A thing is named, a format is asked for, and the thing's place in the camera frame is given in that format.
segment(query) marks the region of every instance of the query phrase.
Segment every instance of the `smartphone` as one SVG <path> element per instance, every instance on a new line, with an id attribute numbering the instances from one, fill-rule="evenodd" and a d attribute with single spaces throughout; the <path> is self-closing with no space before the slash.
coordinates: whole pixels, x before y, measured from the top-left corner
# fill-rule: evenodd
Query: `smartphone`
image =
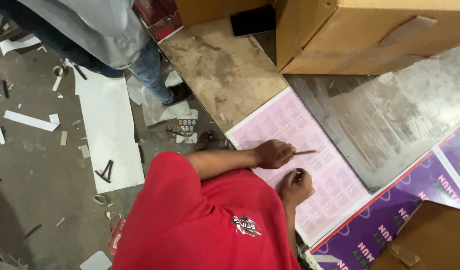
<path id="1" fill-rule="evenodd" d="M 275 16 L 273 5 L 239 12 L 230 17 L 233 35 L 242 37 L 275 30 Z"/>

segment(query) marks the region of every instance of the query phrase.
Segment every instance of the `t-shirt logo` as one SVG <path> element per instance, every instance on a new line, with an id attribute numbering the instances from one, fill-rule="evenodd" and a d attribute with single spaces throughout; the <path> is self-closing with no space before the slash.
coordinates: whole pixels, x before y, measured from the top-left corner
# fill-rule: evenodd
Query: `t-shirt logo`
<path id="1" fill-rule="evenodd" d="M 262 234 L 259 233 L 256 229 L 258 225 L 249 217 L 241 216 L 241 218 L 233 217 L 232 224 L 237 225 L 237 235 L 238 231 L 240 231 L 244 235 L 249 236 L 261 236 Z"/>

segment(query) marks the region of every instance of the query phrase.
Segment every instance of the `dirty surface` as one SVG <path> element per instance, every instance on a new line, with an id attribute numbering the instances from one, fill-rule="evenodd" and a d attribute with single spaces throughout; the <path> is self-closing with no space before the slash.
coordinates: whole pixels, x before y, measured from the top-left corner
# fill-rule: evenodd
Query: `dirty surface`
<path id="1" fill-rule="evenodd" d="M 288 86 L 252 37 L 233 36 L 228 18 L 183 28 L 160 47 L 224 132 Z"/>
<path id="2" fill-rule="evenodd" d="M 86 137 L 84 123 L 72 125 L 83 118 L 79 97 L 74 94 L 74 75 L 63 77 L 53 92 L 56 78 L 51 71 L 61 57 L 47 49 L 47 53 L 33 50 L 23 55 L 12 51 L 5 57 L 0 52 L 0 79 L 14 84 L 10 98 L 0 98 L 0 126 L 6 129 L 7 141 L 0 145 L 0 247 L 33 270 L 78 269 L 97 251 L 113 259 L 106 248 L 112 225 L 119 214 L 127 216 L 143 185 L 106 193 L 113 203 L 110 207 L 92 200 L 96 189 L 91 160 L 83 159 L 78 150 L 87 143 L 81 139 Z M 224 146 L 224 135 L 210 123 L 199 102 L 191 97 L 189 105 L 199 111 L 196 132 L 215 130 L 221 140 L 211 148 Z M 193 150 L 193 144 L 177 144 L 175 136 L 165 131 L 167 124 L 148 129 L 141 106 L 133 101 L 131 106 L 145 174 L 158 153 Z M 61 126 L 54 132 L 26 126 L 4 119 L 5 110 L 44 120 L 58 113 Z M 68 131 L 66 146 L 60 145 L 62 131 Z M 57 227 L 62 218 L 65 220 Z M 38 224 L 42 227 L 24 239 Z"/>

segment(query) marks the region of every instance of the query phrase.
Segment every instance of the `small printed label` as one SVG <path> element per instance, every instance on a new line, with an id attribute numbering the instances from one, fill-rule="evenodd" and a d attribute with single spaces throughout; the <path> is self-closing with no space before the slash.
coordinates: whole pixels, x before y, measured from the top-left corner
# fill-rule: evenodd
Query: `small printed label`
<path id="1" fill-rule="evenodd" d="M 113 248 L 114 248 L 114 249 L 117 248 L 118 241 L 120 241 L 120 237 L 121 237 L 121 233 L 119 233 L 119 234 L 115 237 L 115 241 L 113 242 Z"/>

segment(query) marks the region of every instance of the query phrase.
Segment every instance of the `tape roll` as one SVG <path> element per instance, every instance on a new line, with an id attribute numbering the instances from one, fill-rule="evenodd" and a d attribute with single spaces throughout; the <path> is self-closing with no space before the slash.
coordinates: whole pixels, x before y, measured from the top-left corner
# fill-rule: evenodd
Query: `tape roll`
<path id="1" fill-rule="evenodd" d="M 56 66 L 52 71 L 56 77 L 63 77 L 68 74 L 68 67 Z"/>

